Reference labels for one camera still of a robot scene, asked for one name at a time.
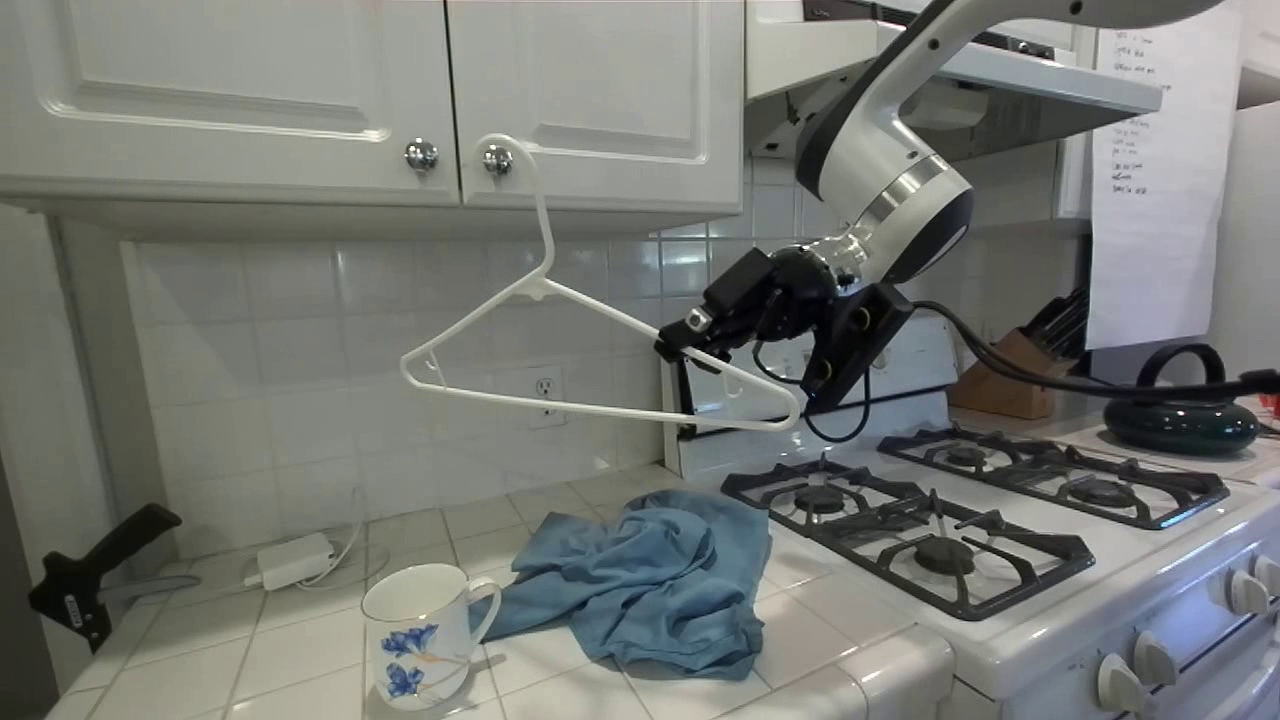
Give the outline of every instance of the cabinet knob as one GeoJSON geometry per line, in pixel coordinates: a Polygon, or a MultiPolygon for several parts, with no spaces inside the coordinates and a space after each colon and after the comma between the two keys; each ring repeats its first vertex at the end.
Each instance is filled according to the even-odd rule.
{"type": "Polygon", "coordinates": [[[440,150],[436,150],[433,140],[411,137],[411,140],[403,144],[403,162],[409,162],[416,176],[428,176],[428,170],[440,162],[440,150]]]}
{"type": "Polygon", "coordinates": [[[484,144],[484,149],[481,149],[481,162],[484,162],[484,170],[486,170],[492,179],[504,179],[504,176],[510,176],[517,157],[510,157],[510,149],[504,149],[504,144],[484,144]]]}

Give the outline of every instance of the white cup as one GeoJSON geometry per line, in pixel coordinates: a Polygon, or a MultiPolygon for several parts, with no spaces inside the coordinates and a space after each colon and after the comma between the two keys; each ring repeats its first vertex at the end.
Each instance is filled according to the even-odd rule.
{"type": "Polygon", "coordinates": [[[388,706],[433,706],[462,688],[501,589],[486,577],[469,579],[452,564],[411,564],[362,592],[367,679],[388,706]],[[492,594],[481,628],[469,604],[492,594]]]}

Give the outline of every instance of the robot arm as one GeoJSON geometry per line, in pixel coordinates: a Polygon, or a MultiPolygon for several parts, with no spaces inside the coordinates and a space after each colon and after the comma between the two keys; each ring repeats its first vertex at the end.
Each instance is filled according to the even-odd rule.
{"type": "Polygon", "coordinates": [[[726,350],[811,331],[807,412],[836,406],[881,356],[910,305],[895,282],[941,260],[970,219],[968,179],[934,157],[898,105],[970,35],[1003,18],[1146,29],[1216,0],[933,0],[916,25],[804,130],[795,179],[841,219],[841,236],[746,253],[659,347],[726,350]]]}

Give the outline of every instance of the cabinet door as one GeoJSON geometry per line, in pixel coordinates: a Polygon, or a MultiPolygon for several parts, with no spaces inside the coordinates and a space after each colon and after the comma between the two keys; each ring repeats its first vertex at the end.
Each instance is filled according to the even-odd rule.
{"type": "Polygon", "coordinates": [[[469,205],[528,205],[528,170],[484,170],[481,140],[541,144],[551,207],[738,207],[738,0],[452,0],[469,205]]]}
{"type": "Polygon", "coordinates": [[[2,0],[0,190],[456,198],[442,35],[442,0],[2,0]]]}

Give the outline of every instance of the pot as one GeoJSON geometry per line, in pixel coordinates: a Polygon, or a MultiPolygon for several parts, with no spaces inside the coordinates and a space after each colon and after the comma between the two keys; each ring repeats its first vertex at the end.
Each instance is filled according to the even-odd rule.
{"type": "MultiPolygon", "coordinates": [[[[1172,342],[1138,367],[1136,385],[1156,387],[1164,362],[1177,356],[1195,356],[1205,385],[1224,378],[1216,347],[1172,342]]],[[[1112,401],[1102,418],[1114,443],[1181,455],[1237,455],[1254,440],[1254,416],[1232,401],[1112,401]]]]}

